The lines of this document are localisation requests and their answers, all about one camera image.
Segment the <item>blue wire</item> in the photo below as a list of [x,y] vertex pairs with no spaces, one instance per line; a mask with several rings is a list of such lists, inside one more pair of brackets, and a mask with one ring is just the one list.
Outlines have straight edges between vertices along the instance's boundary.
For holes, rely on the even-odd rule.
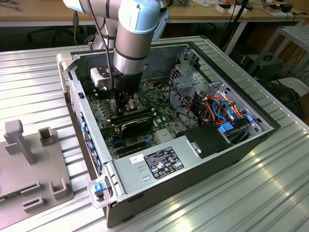
[[224,117],[220,116],[220,115],[217,113],[216,109],[215,109],[215,103],[216,103],[216,101],[223,102],[223,104],[226,105],[228,111],[229,111],[230,114],[233,116],[233,118],[238,118],[237,115],[231,111],[231,108],[230,108],[229,105],[226,103],[226,101],[221,100],[221,99],[215,100],[215,101],[213,102],[213,104],[212,104],[213,112],[214,112],[214,114],[217,115],[219,118],[223,119],[224,122],[226,122],[226,119],[225,119]]
[[217,115],[219,118],[223,119],[224,122],[226,122],[226,119],[225,119],[224,117],[220,116],[220,115],[217,113],[217,111],[216,111],[216,109],[215,109],[215,102],[216,102],[216,101],[214,101],[213,104],[212,104],[212,110],[213,110],[214,114]]

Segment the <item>green circuit board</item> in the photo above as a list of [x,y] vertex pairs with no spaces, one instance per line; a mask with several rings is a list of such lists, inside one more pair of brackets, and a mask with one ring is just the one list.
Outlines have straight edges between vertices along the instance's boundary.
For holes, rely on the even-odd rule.
[[137,107],[134,112],[151,109],[150,112],[141,115],[141,117],[151,117],[153,123],[147,131],[125,138],[121,137],[119,133],[122,124],[114,125],[110,121],[111,118],[117,118],[115,100],[112,98],[99,100],[95,95],[87,97],[113,159],[119,159],[160,144],[160,140],[155,135],[156,131],[167,129],[170,136],[175,138],[177,133],[186,129],[186,126],[177,116],[176,111],[170,107],[168,102],[164,103],[163,96],[164,94],[166,96],[166,93],[161,88],[162,85],[154,87],[152,83],[148,82],[141,84],[139,92],[134,96],[134,102]]

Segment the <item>side panel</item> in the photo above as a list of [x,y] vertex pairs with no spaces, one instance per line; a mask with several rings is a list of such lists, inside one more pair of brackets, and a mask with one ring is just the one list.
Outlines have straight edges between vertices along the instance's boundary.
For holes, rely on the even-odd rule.
[[175,178],[165,181],[163,184],[141,193],[133,199],[115,205],[109,205],[106,209],[107,227],[114,227],[121,222],[133,218],[135,215],[155,206],[163,200],[197,184],[211,175],[237,163],[252,151],[258,144],[272,135],[272,131],[263,137],[256,138],[244,144],[238,149],[224,153],[209,162],[201,164]]

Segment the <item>motherboard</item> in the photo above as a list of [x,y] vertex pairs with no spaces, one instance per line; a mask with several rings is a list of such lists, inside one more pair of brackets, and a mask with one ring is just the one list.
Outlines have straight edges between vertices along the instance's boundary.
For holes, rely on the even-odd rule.
[[164,85],[155,81],[141,82],[131,101],[132,111],[116,115],[115,99],[95,90],[87,96],[106,146],[113,159],[130,155],[167,142],[187,127],[167,100]]

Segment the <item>black box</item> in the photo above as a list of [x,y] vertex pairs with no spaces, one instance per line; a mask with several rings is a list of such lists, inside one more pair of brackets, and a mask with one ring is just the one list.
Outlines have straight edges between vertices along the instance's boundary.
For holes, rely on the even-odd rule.
[[[241,67],[248,71],[258,56],[259,54],[246,55],[240,64]],[[254,70],[252,76],[266,81],[275,80],[275,75],[279,73],[283,65],[283,60],[272,53],[268,53]]]

